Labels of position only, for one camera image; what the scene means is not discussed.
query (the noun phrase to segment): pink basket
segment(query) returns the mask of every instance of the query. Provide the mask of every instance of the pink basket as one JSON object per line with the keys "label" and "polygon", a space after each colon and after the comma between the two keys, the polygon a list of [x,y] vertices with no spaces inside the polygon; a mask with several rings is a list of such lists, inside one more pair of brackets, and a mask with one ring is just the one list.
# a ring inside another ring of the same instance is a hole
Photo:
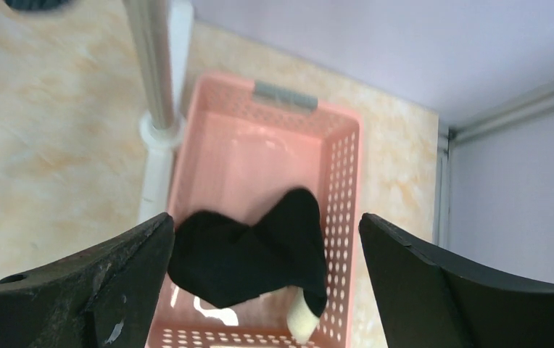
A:
{"label": "pink basket", "polygon": [[286,327],[295,289],[216,310],[164,280],[147,345],[348,347],[362,125],[352,111],[220,72],[195,87],[168,212],[209,209],[253,224],[294,186],[320,202],[328,306],[306,345]]}

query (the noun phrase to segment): basket handle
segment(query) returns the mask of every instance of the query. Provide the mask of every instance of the basket handle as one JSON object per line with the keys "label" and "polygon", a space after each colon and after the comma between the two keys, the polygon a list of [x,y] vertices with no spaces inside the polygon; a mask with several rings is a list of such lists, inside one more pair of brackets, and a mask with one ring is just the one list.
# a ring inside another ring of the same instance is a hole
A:
{"label": "basket handle", "polygon": [[303,113],[311,113],[318,108],[318,98],[275,86],[271,83],[255,81],[254,97],[261,102],[286,109],[299,109]]}

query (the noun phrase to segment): marble pattern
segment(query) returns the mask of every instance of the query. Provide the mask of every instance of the marble pattern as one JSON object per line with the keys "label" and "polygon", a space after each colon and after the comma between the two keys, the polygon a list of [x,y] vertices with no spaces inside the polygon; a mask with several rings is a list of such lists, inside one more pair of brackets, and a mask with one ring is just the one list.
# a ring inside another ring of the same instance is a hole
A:
{"label": "marble pattern", "polygon": [[[436,114],[197,23],[184,101],[206,69],[356,109],[365,123],[361,210],[431,238]],[[120,0],[80,0],[44,15],[15,13],[0,0],[0,278],[135,224],[146,156],[137,120],[145,109]],[[362,252],[356,262],[352,346],[384,347]]]}

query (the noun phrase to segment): laundry basket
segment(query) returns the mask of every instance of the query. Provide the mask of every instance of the laundry basket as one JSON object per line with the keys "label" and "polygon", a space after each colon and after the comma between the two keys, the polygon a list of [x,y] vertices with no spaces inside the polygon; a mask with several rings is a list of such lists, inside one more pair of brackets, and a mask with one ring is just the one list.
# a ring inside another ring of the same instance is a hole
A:
{"label": "laundry basket", "polygon": [[214,210],[256,223],[289,189],[318,198],[328,305],[305,345],[286,326],[295,289],[216,310],[164,280],[148,348],[348,347],[362,141],[352,111],[221,72],[196,84],[168,212]]}

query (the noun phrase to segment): gray handle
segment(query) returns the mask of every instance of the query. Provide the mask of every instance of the gray handle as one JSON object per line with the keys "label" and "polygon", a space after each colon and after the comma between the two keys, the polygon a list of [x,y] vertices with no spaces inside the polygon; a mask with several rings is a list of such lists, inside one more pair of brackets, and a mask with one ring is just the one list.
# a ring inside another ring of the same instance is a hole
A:
{"label": "gray handle", "polygon": [[318,108],[318,98],[314,96],[291,91],[262,81],[255,82],[254,96],[269,99],[279,106],[295,106],[310,112]]}

